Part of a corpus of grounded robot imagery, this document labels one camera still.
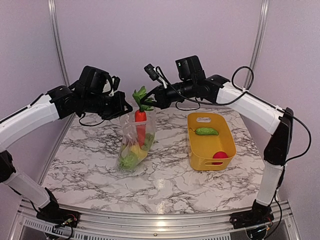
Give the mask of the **green toy bitter gourd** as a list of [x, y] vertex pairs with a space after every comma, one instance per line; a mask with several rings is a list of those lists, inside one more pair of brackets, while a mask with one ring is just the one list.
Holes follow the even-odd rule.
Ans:
[[212, 127], [198, 127], [196, 129], [189, 128], [192, 132], [199, 136], [218, 136], [219, 132]]

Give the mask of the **orange toy carrot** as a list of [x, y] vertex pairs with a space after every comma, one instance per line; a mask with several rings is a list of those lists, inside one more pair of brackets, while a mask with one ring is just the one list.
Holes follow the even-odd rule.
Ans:
[[142, 150], [147, 151], [145, 147], [146, 133], [151, 133], [155, 137], [155, 123], [152, 121], [151, 117], [147, 117], [147, 112], [151, 112], [153, 108], [141, 104], [142, 89], [146, 89], [146, 87], [142, 86], [139, 90], [134, 90], [132, 97], [138, 107], [134, 113], [134, 120], [136, 123], [141, 123], [136, 125], [138, 144]]

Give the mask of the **green toy pepper back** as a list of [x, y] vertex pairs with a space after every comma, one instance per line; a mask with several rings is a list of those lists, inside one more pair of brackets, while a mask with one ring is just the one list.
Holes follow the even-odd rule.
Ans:
[[135, 153], [130, 152], [125, 157], [122, 157], [120, 155], [118, 158], [117, 165], [122, 170], [130, 171], [130, 170], [133, 170], [138, 163], [139, 163], [138, 156]]

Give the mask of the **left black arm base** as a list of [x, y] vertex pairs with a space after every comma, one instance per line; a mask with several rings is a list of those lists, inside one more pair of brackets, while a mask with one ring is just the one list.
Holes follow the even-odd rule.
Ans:
[[67, 226], [76, 228], [80, 218], [80, 213], [78, 211], [57, 208], [47, 212], [41, 210], [36, 214], [36, 217], [40, 220], [60, 226], [62, 226], [62, 223], [64, 223], [65, 221], [71, 219], [71, 223], [68, 223]]

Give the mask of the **clear zip top bag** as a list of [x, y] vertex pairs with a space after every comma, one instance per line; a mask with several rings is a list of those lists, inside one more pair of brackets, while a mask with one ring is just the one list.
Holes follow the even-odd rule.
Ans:
[[140, 112], [138, 108], [119, 118], [122, 141], [116, 166], [121, 171], [132, 171], [148, 155], [156, 135], [156, 110]]

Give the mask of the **yellow toy lemon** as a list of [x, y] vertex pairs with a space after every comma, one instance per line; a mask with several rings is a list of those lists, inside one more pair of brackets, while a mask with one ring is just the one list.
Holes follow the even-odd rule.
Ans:
[[133, 152], [140, 161], [144, 160], [148, 155], [148, 152], [141, 149], [139, 144], [132, 145], [130, 151]]

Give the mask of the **green toy pepper front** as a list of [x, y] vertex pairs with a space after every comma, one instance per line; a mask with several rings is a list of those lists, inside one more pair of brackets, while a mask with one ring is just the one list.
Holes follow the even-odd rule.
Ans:
[[147, 151], [150, 150], [155, 140], [155, 135], [151, 133], [146, 133], [144, 146]]

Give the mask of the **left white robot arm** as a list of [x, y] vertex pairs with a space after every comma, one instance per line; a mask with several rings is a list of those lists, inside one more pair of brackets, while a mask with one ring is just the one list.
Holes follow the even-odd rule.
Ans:
[[116, 91], [112, 96], [104, 92], [89, 93], [85, 97], [80, 97], [74, 90], [61, 85], [40, 95], [31, 104], [0, 121], [1, 183], [29, 199], [51, 222], [60, 222], [64, 215], [54, 195], [14, 167], [8, 147], [41, 126], [62, 120], [72, 114], [82, 116], [94, 113], [102, 120], [109, 121], [132, 110], [122, 91]]

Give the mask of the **red toy fruit front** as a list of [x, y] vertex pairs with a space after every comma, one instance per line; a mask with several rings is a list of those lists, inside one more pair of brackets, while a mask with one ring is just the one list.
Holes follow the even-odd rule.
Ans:
[[218, 159], [222, 160], [222, 161], [214, 161], [212, 163], [212, 165], [214, 165], [214, 166], [220, 166], [224, 163], [223, 160], [228, 158], [228, 155], [224, 151], [218, 151], [213, 155], [212, 158], [216, 159], [216, 160], [218, 160]]

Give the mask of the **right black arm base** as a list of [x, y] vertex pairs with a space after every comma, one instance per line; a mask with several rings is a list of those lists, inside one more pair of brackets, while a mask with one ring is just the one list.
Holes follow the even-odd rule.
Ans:
[[262, 214], [261, 212], [254, 210], [246, 210], [240, 212], [234, 212], [230, 215], [229, 222], [233, 225], [234, 229], [241, 229], [270, 223], [274, 220], [274, 215], [271, 210]]

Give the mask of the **green toy pepper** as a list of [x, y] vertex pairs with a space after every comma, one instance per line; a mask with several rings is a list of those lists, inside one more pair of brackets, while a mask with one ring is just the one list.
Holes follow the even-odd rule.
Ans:
[[122, 157], [120, 155], [118, 158], [117, 165], [122, 170], [130, 171], [130, 170], [133, 170], [138, 163], [139, 163], [138, 156], [135, 153], [130, 152], [125, 157]]
[[150, 150], [155, 140], [155, 135], [151, 133], [146, 133], [144, 146], [147, 151]]

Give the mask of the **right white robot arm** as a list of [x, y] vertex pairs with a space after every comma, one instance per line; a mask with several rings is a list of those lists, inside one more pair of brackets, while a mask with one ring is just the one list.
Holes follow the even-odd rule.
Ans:
[[282, 109], [253, 95], [246, 88], [239, 88], [232, 81], [220, 75], [208, 78], [189, 75], [183, 82], [171, 84], [165, 76], [154, 71], [149, 77], [159, 86], [147, 93], [154, 95], [154, 101], [143, 97], [144, 105], [160, 109], [168, 108], [173, 102], [205, 99], [207, 105], [227, 106], [240, 115], [252, 120], [271, 135], [263, 152], [264, 171], [260, 189], [247, 219], [258, 224], [267, 216], [267, 207], [281, 185], [287, 155], [292, 140], [294, 113], [290, 108]]

